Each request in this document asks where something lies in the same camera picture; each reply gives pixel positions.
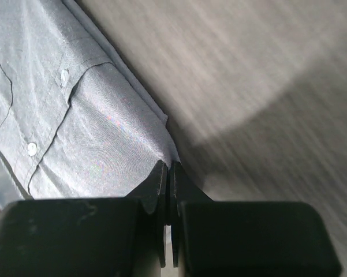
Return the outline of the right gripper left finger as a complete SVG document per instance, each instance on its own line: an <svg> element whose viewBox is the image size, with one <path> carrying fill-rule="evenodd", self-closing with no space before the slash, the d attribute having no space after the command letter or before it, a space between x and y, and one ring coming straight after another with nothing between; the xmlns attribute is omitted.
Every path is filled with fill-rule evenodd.
<svg viewBox="0 0 347 277"><path fill-rule="evenodd" d="M16 201L0 212L0 276L159 276L167 166L125 197Z"/></svg>

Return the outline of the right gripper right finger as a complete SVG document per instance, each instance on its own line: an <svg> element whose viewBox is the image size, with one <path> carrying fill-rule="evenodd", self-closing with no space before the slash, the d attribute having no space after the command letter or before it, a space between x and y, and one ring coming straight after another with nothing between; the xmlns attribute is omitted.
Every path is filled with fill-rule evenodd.
<svg viewBox="0 0 347 277"><path fill-rule="evenodd" d="M340 276L319 213L296 201L214 201L181 163L169 171L173 265L179 276Z"/></svg>

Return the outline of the grey long sleeve shirt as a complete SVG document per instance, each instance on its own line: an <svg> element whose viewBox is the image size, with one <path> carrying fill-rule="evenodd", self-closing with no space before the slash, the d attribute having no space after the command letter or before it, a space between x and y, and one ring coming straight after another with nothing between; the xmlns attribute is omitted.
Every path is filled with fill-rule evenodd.
<svg viewBox="0 0 347 277"><path fill-rule="evenodd" d="M178 159L166 122L75 1L0 1L0 153L33 198L128 194Z"/></svg>

